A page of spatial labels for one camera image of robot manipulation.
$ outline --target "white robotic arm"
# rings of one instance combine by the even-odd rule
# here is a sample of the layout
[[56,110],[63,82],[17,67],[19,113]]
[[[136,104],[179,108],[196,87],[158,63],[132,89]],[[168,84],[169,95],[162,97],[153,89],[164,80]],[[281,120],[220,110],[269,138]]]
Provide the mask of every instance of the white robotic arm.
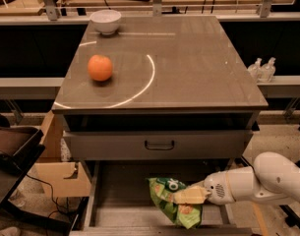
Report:
[[274,152],[258,155],[253,168],[213,173],[201,184],[209,192],[208,201],[216,205],[238,201],[267,205],[300,203],[300,168]]

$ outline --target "black handle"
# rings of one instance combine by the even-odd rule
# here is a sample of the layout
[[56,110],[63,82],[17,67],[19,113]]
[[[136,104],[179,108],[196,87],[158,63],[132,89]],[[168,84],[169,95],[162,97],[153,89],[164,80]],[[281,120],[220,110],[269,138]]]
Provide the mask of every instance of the black handle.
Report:
[[148,150],[172,150],[175,148],[175,142],[172,140],[168,144],[158,144],[144,141],[144,146]]

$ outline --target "white bottle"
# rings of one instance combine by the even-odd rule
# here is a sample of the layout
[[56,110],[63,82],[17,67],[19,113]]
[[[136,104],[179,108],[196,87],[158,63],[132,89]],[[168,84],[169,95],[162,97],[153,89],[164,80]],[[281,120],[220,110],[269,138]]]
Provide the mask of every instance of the white bottle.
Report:
[[275,66],[274,66],[275,58],[269,59],[268,63],[263,65],[259,69],[259,82],[262,83],[269,83],[275,73]]
[[258,80],[258,75],[259,75],[259,69],[261,66],[261,58],[258,58],[255,64],[252,64],[248,67],[248,72],[252,76],[252,78],[255,80],[255,82]]

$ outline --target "floor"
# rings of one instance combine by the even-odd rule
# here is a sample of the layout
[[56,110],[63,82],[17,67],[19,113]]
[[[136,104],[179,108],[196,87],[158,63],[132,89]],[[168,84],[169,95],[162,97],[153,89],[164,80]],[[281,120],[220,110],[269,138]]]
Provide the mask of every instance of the floor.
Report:
[[[251,142],[248,144],[244,156],[251,163],[261,152],[278,152],[290,160],[296,162],[300,159],[300,111],[294,113],[290,119],[285,119],[281,111],[263,112],[258,124],[260,131],[256,131]],[[30,176],[37,176],[34,168]],[[54,212],[56,204],[44,195],[39,182],[26,177],[19,186],[20,196],[15,200],[18,206],[24,205],[23,209],[38,214],[67,219],[65,216]],[[66,200],[58,200],[60,205],[65,205]],[[69,208],[72,209],[78,203],[78,198],[69,200]],[[290,207],[300,216],[300,205],[291,204]],[[231,206],[234,221],[237,227],[252,228],[259,235],[271,236],[300,236],[297,226],[289,227],[285,222],[285,214],[279,206],[263,206],[250,202],[240,202]],[[7,214],[0,212],[0,229],[7,226],[18,226],[22,229],[22,236],[50,235],[42,228],[36,228],[28,224],[19,223]]]

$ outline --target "orange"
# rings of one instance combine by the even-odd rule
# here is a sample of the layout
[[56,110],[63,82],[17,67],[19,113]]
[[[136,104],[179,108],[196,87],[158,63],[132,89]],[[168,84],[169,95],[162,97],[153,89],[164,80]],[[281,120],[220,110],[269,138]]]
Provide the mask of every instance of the orange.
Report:
[[98,82],[108,80],[112,75],[112,62],[103,55],[92,55],[88,62],[90,77]]

